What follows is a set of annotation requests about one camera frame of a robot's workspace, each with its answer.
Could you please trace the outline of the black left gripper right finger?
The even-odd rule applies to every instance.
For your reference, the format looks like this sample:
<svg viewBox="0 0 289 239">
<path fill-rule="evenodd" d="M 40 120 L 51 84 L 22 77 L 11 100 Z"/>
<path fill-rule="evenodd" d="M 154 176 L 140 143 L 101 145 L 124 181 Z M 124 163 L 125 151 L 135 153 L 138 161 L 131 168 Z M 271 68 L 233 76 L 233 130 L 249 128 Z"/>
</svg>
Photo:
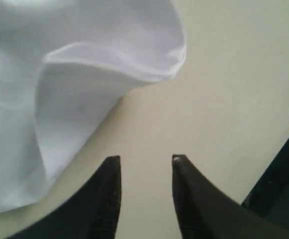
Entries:
<svg viewBox="0 0 289 239">
<path fill-rule="evenodd" d="M 273 225 L 219 191 L 185 155 L 172 157 L 175 211 L 184 239 L 284 239 Z"/>
</svg>

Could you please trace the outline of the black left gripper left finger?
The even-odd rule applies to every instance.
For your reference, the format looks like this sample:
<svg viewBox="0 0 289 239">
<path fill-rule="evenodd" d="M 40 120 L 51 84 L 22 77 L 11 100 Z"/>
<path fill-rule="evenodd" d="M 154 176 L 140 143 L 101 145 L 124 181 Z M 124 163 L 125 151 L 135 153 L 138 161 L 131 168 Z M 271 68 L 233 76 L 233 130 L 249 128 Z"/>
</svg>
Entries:
<svg viewBox="0 0 289 239">
<path fill-rule="evenodd" d="M 119 156 L 107 157 L 70 199 L 13 239 L 113 239 L 121 207 Z"/>
</svg>

